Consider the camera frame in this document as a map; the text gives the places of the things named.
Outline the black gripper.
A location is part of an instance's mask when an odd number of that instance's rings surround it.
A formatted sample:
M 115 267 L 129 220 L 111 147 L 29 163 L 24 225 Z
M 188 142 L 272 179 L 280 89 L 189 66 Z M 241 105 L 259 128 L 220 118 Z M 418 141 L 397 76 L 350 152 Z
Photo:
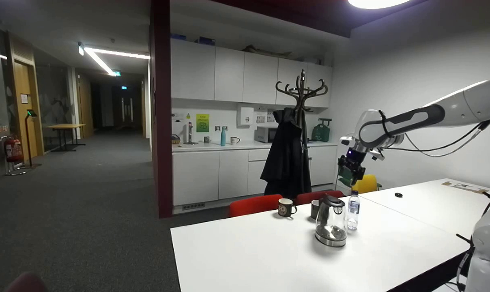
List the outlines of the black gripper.
M 348 147 L 337 160 L 338 179 L 345 186 L 353 186 L 356 179 L 363 178 L 364 167 L 361 165 L 364 158 L 364 150 L 356 147 Z

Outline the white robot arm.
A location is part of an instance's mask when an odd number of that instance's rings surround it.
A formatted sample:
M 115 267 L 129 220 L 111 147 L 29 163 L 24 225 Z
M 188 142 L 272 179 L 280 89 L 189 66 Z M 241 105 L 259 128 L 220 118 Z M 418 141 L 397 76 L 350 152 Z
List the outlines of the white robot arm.
M 457 89 L 426 105 L 385 116 L 381 110 L 364 110 L 351 136 L 342 136 L 347 150 L 337 158 L 337 178 L 347 188 L 363 178 L 366 154 L 381 155 L 382 149 L 398 144 L 403 134 L 426 126 L 471 124 L 478 131 L 490 124 L 490 79 Z

